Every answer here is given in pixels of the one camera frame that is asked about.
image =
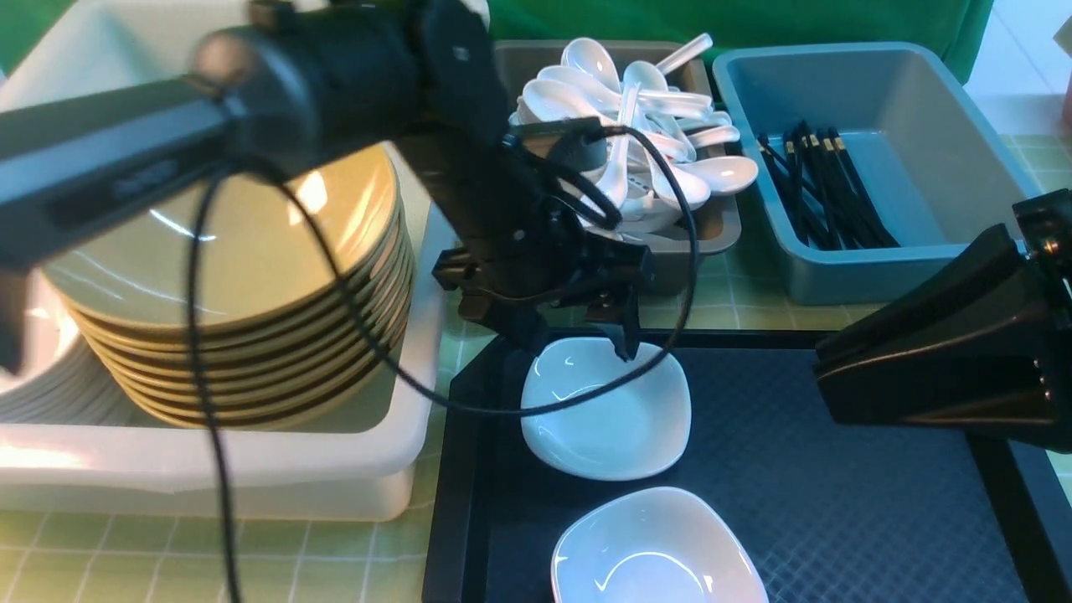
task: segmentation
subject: chopstick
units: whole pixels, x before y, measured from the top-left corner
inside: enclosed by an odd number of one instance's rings
[[[796,235],[796,240],[807,245],[807,233],[804,231],[804,225],[800,216],[800,207],[793,198],[791,185],[786,180],[786,175],[778,170],[777,161],[773,157],[774,152],[770,149],[766,136],[763,135],[761,138],[763,139],[760,141],[759,152],[763,156],[763,163],[766,164],[766,170],[771,173],[771,179],[774,180],[774,188],[778,191],[778,197],[781,200],[781,207],[786,210],[786,216],[789,218],[789,223],[793,227],[793,234]]]
[[[763,136],[763,141],[761,141],[760,144],[766,143],[766,151],[786,168],[788,176],[785,177],[791,179],[791,182],[787,182],[789,186],[785,187],[787,189],[786,194],[788,196],[788,202],[792,205],[795,211],[794,216],[790,219],[792,220],[792,218],[795,218],[799,225],[804,231],[805,238],[803,239],[803,242],[808,245],[808,239],[810,239],[814,246],[820,250],[831,251],[834,249],[834,245],[831,242],[830,232],[827,231],[827,229],[822,225],[822,222],[819,220],[819,217],[816,216],[815,212],[812,211],[812,208],[809,208],[804,202],[804,191],[810,191],[813,193],[816,193],[816,191],[815,188],[812,187],[810,182],[806,182],[803,178],[800,159],[794,152],[791,138],[792,137],[788,134],[784,138],[787,148],[786,159],[783,159],[777,151],[771,148],[766,136]]]
[[[819,202],[819,206],[822,208],[822,219],[827,225],[827,232],[830,233],[830,241],[833,246],[833,250],[842,249],[844,242],[847,238],[846,234],[843,233],[843,224],[839,223],[837,219],[834,204],[830,200],[829,191],[823,182],[822,170],[817,163],[815,155],[812,152],[810,131],[807,127],[807,122],[802,121],[796,130],[793,131],[793,142],[799,149],[798,161],[801,162],[803,168],[807,170],[807,174],[815,185],[817,192],[816,201]],[[803,177],[804,170],[801,170],[801,177]]]
[[[899,247],[882,224],[837,130],[813,132],[801,121],[783,135],[785,157],[768,135],[757,139],[801,242],[823,251]]]
[[[822,164],[824,181],[831,194],[836,198],[835,207],[838,217],[845,223],[847,234],[853,239],[857,248],[875,249],[881,247],[878,236],[867,216],[860,208],[860,202],[852,186],[842,171],[842,164],[834,151],[834,144],[822,136],[819,131],[812,135],[812,144],[816,149],[817,161]]]
[[[882,219],[879,218],[878,211],[875,209],[875,204],[872,202],[870,195],[867,193],[867,189],[864,187],[863,180],[860,178],[860,173],[857,171],[857,166],[852,162],[852,158],[849,156],[848,149],[845,148],[845,141],[842,139],[842,135],[837,133],[836,129],[831,128],[829,130],[829,136],[831,144],[834,147],[834,155],[837,157],[838,163],[840,164],[842,170],[844,170],[844,174],[848,176],[852,188],[855,190],[859,206],[864,216],[868,219],[868,223],[874,230],[875,235],[878,237],[879,242],[882,247],[900,247],[897,239],[890,234],[885,224],[882,223]]]

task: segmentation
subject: black clamp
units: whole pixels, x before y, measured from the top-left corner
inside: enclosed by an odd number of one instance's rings
[[[955,428],[1072,452],[1072,192],[1004,225],[816,349],[834,421]]]

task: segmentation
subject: green backdrop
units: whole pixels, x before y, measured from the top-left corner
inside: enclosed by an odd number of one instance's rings
[[[0,69],[10,72],[72,0],[0,0]],[[967,82],[993,0],[489,0],[498,39],[686,41],[718,49],[895,40],[930,48]]]

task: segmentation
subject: beige plate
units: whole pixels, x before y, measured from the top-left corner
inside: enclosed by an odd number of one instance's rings
[[[412,271],[399,273],[394,277],[394,282],[385,292],[382,300],[376,307],[369,308],[364,317],[373,327],[373,333],[381,335],[390,317],[397,311],[400,299],[407,299],[412,288]],[[218,405],[228,407],[242,407],[245,405],[258,405],[263,400],[273,398],[283,392],[298,392],[312,384],[328,379],[333,374],[344,372],[349,363],[364,353],[368,348],[361,341],[361,336],[356,329],[344,325],[340,330],[348,330],[346,337],[336,345],[330,347],[319,353],[300,357],[299,353],[288,357],[291,363],[278,371],[260,374],[255,378],[244,380],[229,380],[221,382],[213,379],[211,372],[209,380],[213,401]],[[142,376],[134,376],[132,371],[117,366],[104,358],[109,365],[117,379],[121,379],[126,384],[147,396],[160,399],[161,401],[179,405],[197,406],[200,399],[193,385],[193,376],[187,374],[182,383],[167,382],[168,387],[159,387],[155,383],[148,384]]]
[[[78,335],[71,351],[65,354],[62,366],[49,370],[47,379],[35,380],[32,387],[29,385],[20,387],[17,392],[0,397],[0,412],[20,406],[38,405],[43,398],[53,398],[53,392],[57,387],[78,378],[87,362],[90,361],[87,354],[92,356],[93,352],[83,336]]]
[[[401,312],[398,315],[398,320],[396,320],[394,324],[388,328],[388,332],[382,339],[388,350],[393,349],[405,334],[406,318],[406,312]],[[276,422],[282,420],[297,421],[298,415],[302,415],[301,421],[308,421],[313,416],[317,416],[323,412],[326,412],[325,409],[321,409],[319,407],[329,406],[329,408],[334,408],[339,403],[349,399],[351,393],[354,392],[354,388],[361,386],[362,383],[367,383],[373,370],[381,364],[382,363],[376,361],[376,357],[371,350],[369,350],[361,358],[352,365],[351,369],[346,371],[344,378],[333,378],[321,385],[317,385],[315,388],[308,389],[282,401],[266,403],[257,409],[243,411],[220,409],[217,413],[217,417],[220,422],[220,426],[224,428],[272,428],[276,427],[276,425],[273,425]],[[204,425],[202,421],[202,412],[196,407],[190,408],[166,405],[160,400],[154,400],[129,388],[126,389],[126,393],[131,396],[131,399],[134,400],[135,403],[143,408],[143,410],[158,418],[185,427],[200,427]],[[314,410],[319,410],[322,412],[310,413],[310,411]]]
[[[295,182],[344,271],[362,262],[394,215],[387,153],[368,148]],[[113,324],[181,333],[187,259],[204,185],[49,262],[45,275],[77,309]],[[235,329],[285,313],[331,282],[300,212],[273,188],[227,180],[204,235],[206,329]]]
[[[23,368],[12,374],[0,368],[0,406],[16,397],[36,396],[50,387],[71,362],[78,327],[60,295],[40,271],[27,279],[23,322]]]
[[[376,260],[373,271],[364,277],[358,276],[351,279],[352,290],[360,288],[354,296],[359,307],[374,302],[383,286],[389,281],[388,277],[398,270],[400,260],[413,255],[405,253],[410,248],[410,242],[405,240],[403,232],[396,230],[392,234],[391,248],[386,249],[387,253]],[[245,345],[205,351],[203,355],[206,365],[210,369],[245,368],[252,364],[271,362],[291,351],[316,344],[341,323],[344,317],[344,310],[342,310],[338,294],[333,290],[328,293],[327,300],[333,303],[334,308],[329,307],[323,315],[295,330],[278,333],[274,337],[262,338],[259,341]],[[93,339],[94,343],[106,349],[109,355],[115,356],[120,364],[149,373],[160,371],[189,372],[190,358],[185,348],[175,352],[131,349],[117,344],[114,339],[108,337],[107,332],[102,330],[96,324],[86,321],[81,314],[75,312],[74,315],[87,338]]]
[[[401,333],[399,334],[398,338],[401,340],[402,338]],[[223,427],[224,429],[281,431],[284,429],[291,429],[293,427],[310,423],[343,406],[361,403],[360,400],[361,392],[364,391],[364,388],[368,387],[370,383],[373,383],[376,376],[382,370],[384,370],[383,363],[369,364],[362,369],[362,376],[356,383],[354,383],[346,389],[340,392],[338,395],[325,399],[324,401],[307,405],[298,409],[291,409],[288,411],[281,412],[276,415],[265,416],[252,421],[224,420],[220,422],[221,427]],[[147,414],[154,416],[155,418],[159,418],[160,421],[169,423],[177,427],[187,427],[192,429],[203,429],[205,427],[204,422],[191,421],[185,417],[176,416],[147,407],[142,407],[142,410],[144,410]]]
[[[389,295],[394,298],[401,297],[402,291],[399,282],[412,282],[413,262],[407,260],[400,265],[393,275],[390,275],[393,288],[391,293],[381,296],[389,299]],[[384,304],[370,304],[362,308],[362,315],[370,319],[372,310],[376,306]],[[208,371],[212,380],[212,392],[217,395],[234,394],[247,392],[253,388],[263,387],[270,383],[277,383],[293,379],[323,363],[334,358],[337,355],[349,353],[351,350],[360,343],[361,336],[351,325],[349,318],[344,317],[338,324],[332,326],[331,332],[325,332],[321,340],[315,344],[298,347],[287,352],[281,353],[265,362],[242,366],[235,369],[212,369]],[[128,366],[128,363],[120,362],[118,356],[111,354],[107,349],[102,349],[102,354],[106,355],[111,363],[114,372],[121,372],[124,379],[134,381],[143,389],[170,394],[194,395],[196,389],[193,386],[192,372],[187,370],[169,370],[175,376],[163,376],[161,371],[145,371]]]
[[[364,283],[371,280],[369,277],[371,270],[376,267],[375,259],[383,258],[385,251],[389,250],[390,246],[396,244],[399,229],[402,230],[402,233],[406,237],[408,236],[405,233],[405,218],[401,203],[396,205],[394,215],[391,217],[391,221],[375,249],[370,252],[368,261],[359,262],[345,273],[345,277],[352,283],[352,286],[353,283]],[[249,325],[233,329],[220,328],[218,332],[203,328],[202,336],[205,350],[222,350],[250,345],[273,339],[285,333],[298,330],[333,309],[337,305],[334,296],[336,293],[332,286],[328,285],[284,312],[266,314],[262,321],[255,321]],[[90,323],[90,326],[96,326],[98,332],[104,334],[106,341],[117,349],[132,351],[149,350],[153,352],[185,351],[187,333],[184,328],[167,332],[131,328],[130,326],[118,325],[78,312],[70,299],[66,303],[72,311],[77,313],[79,323],[83,325]]]
[[[90,357],[81,356],[81,354],[86,353]],[[44,395],[24,400],[18,405],[4,405],[3,412],[0,413],[2,422],[30,423],[36,421],[35,417],[53,416],[62,412],[72,402],[76,402],[84,395],[92,380],[99,377],[100,371],[103,370],[100,363],[92,357],[92,354],[88,348],[84,348],[77,361],[77,370],[72,370],[63,381],[58,382],[56,386],[48,389]]]

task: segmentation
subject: textured rubber mat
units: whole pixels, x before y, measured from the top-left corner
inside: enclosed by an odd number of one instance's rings
[[[708,501],[772,603],[1027,601],[965,438],[835,425],[812,351],[683,349],[693,395],[684,457],[625,484],[560,473],[504,422],[495,448],[487,600],[548,603],[560,534],[619,496],[673,485]],[[528,363],[506,363],[506,405]]]

